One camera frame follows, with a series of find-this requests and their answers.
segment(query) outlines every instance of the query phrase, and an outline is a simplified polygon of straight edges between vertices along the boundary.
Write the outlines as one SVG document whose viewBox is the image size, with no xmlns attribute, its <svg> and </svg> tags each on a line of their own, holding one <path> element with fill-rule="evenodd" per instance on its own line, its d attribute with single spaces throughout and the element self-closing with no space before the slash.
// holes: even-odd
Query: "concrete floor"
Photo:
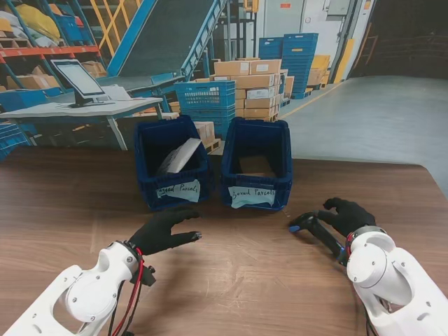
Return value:
<svg viewBox="0 0 448 336">
<path fill-rule="evenodd" d="M 448 80 L 364 77 L 330 89 L 280 110 L 323 95 L 284 118 L 294 158 L 422 165 L 448 197 Z"/>
</svg>

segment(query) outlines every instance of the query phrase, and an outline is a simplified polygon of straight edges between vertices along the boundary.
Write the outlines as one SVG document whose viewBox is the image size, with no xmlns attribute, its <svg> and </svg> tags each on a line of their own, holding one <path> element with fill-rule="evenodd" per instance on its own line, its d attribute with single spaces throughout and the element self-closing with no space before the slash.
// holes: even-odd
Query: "conveyor belt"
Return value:
<svg viewBox="0 0 448 336">
<path fill-rule="evenodd" d="M 214 0 L 159 0 L 136 39 L 120 76 L 180 74 Z"/>
</svg>

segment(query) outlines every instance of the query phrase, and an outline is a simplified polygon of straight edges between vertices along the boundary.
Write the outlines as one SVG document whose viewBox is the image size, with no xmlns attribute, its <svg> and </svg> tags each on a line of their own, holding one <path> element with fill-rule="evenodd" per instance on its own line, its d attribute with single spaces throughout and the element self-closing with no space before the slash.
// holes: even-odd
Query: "metal shelving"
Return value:
<svg viewBox="0 0 448 336">
<path fill-rule="evenodd" d="M 27 35 L 28 40 L 32 45 L 32 47 L 30 48 L 4 48 L 0 50 L 0 67 L 2 67 L 5 73 L 15 81 L 15 83 L 19 86 L 19 88 L 24 88 L 24 86 L 20 82 L 20 79 L 14 74 L 13 70 L 8 65 L 8 59 L 10 57 L 38 57 L 40 59 L 43 68 L 47 71 L 49 75 L 55 77 L 56 81 L 59 83 L 61 91 L 63 92 L 66 92 L 66 89 L 64 88 L 63 84 L 61 83 L 56 73 L 50 66 L 50 63 L 48 62 L 49 58 L 51 58 L 54 55 L 66 55 L 68 58 L 76 58 L 76 56 L 81 53 L 91 53 L 92 59 L 103 63 L 101 55 L 99 53 L 99 48 L 95 44 L 95 40 L 93 38 L 92 32 L 90 31 L 88 21 L 86 20 L 84 13 L 82 12 L 81 7 L 79 6 L 78 1 L 70 0 L 69 3 L 75 15 L 78 16 L 83 22 L 84 29 L 88 31 L 88 40 L 79 44 L 87 44 L 87 45 L 74 45 L 73 41 L 68 41 L 66 36 L 64 35 L 64 32 L 62 31 L 62 28 L 58 24 L 55 15 L 50 9 L 49 1 L 39 0 L 38 5 L 41 7 L 41 9 L 43 9 L 42 11 L 45 15 L 48 15 L 53 19 L 61 34 L 62 43 L 65 45 L 60 47 L 42 48 L 37 46 L 37 43 L 35 42 L 33 36 L 30 34 L 23 19 L 20 17 L 20 14 L 16 10 L 13 2 L 11 0 L 6 0 L 6 4 L 8 5 L 12 14 L 14 14 L 18 18 L 24 33 Z"/>
</svg>

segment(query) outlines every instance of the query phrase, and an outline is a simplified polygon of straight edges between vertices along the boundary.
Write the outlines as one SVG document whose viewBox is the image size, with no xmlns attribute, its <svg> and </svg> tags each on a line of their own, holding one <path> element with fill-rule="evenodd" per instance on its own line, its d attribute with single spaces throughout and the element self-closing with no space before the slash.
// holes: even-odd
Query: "wooden table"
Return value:
<svg viewBox="0 0 448 336">
<path fill-rule="evenodd" d="M 294 160 L 294 173 L 284 211 L 234 210 L 216 193 L 197 206 L 202 219 L 175 228 L 202 240 L 146 257 L 157 282 L 142 290 L 137 336 L 365 335 L 343 268 L 315 238 L 286 228 L 333 196 L 372 212 L 448 291 L 448 203 L 424 168 Z M 0 164 L 0 211 L 0 333 L 60 271 L 93 267 L 101 248 L 150 217 L 133 153 L 91 149 L 17 149 Z"/>
</svg>

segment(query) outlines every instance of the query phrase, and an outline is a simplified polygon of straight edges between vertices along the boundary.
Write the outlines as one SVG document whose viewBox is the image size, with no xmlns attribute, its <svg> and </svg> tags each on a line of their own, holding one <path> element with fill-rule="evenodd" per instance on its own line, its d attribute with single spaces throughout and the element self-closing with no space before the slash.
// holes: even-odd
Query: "stacked blue crates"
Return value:
<svg viewBox="0 0 448 336">
<path fill-rule="evenodd" d="M 193 121 L 213 121 L 215 135 L 225 140 L 235 117 L 235 81 L 176 83 L 174 87 L 182 114 Z"/>
<path fill-rule="evenodd" d="M 258 56 L 262 60 L 281 60 L 283 37 L 263 37 L 258 43 Z"/>
<path fill-rule="evenodd" d="M 293 99 L 305 97 L 318 35 L 315 33 L 300 33 L 285 34 L 283 37 L 281 68 L 288 70 L 288 76 L 294 76 Z"/>
</svg>

